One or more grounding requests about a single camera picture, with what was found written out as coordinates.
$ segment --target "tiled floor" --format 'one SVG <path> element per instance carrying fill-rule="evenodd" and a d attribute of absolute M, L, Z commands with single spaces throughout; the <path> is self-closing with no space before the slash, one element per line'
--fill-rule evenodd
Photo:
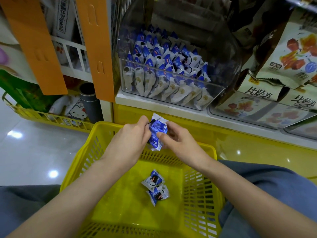
<path fill-rule="evenodd" d="M 88 134 L 0 114 L 0 185 L 61 184 Z"/>

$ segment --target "right hand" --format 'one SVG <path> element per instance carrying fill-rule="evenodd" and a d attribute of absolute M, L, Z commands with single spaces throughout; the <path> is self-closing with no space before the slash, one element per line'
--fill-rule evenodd
<path fill-rule="evenodd" d="M 169 134 L 162 132 L 157 132 L 156 134 L 163 142 L 163 148 L 171 149 L 185 164 L 200 170 L 211 158 L 197 144 L 187 129 L 172 121 L 168 121 L 166 124 Z"/>

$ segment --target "yellow shopping basket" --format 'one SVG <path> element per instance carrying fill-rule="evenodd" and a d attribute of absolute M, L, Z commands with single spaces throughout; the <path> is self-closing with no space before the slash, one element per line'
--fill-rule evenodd
<path fill-rule="evenodd" d="M 98 122 L 78 151 L 61 191 L 100 159 L 122 125 Z M 215 149 L 199 144 L 216 159 Z M 156 207 L 141 181 L 156 169 L 170 197 Z M 224 204 L 220 191 L 201 173 L 183 164 L 170 150 L 145 148 L 137 164 L 103 196 L 82 225 L 79 237 L 217 237 L 218 214 Z"/>

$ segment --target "clear acrylic bin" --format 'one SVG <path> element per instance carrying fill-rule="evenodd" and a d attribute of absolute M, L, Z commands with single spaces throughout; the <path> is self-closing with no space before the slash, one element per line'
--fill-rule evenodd
<path fill-rule="evenodd" d="M 210 105 L 208 113 L 273 129 L 283 129 L 316 115 L 235 90 L 218 99 L 217 105 Z"/>
<path fill-rule="evenodd" d="M 284 129 L 289 134 L 317 140 L 317 116 Z"/>
<path fill-rule="evenodd" d="M 128 61 L 142 24 L 166 29 L 168 36 L 175 31 L 184 42 L 190 42 L 186 44 L 188 50 L 197 48 L 202 60 L 208 62 L 211 82 Z M 118 57 L 122 91 L 197 110 L 205 109 L 234 85 L 242 62 L 240 49 L 223 17 L 181 0 L 135 0 L 121 22 Z M 148 85 L 151 75 L 155 76 L 155 83 L 144 92 L 142 87 Z M 173 77 L 176 84 L 166 82 L 166 76 Z"/>

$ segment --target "orange plastic panel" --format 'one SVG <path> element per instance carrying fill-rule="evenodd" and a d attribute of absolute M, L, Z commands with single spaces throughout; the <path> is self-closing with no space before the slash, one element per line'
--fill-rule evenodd
<path fill-rule="evenodd" d="M 0 0 L 0 5 L 43 94 L 67 94 L 39 0 Z"/>
<path fill-rule="evenodd" d="M 114 102 L 106 0 L 76 0 L 98 99 Z"/>

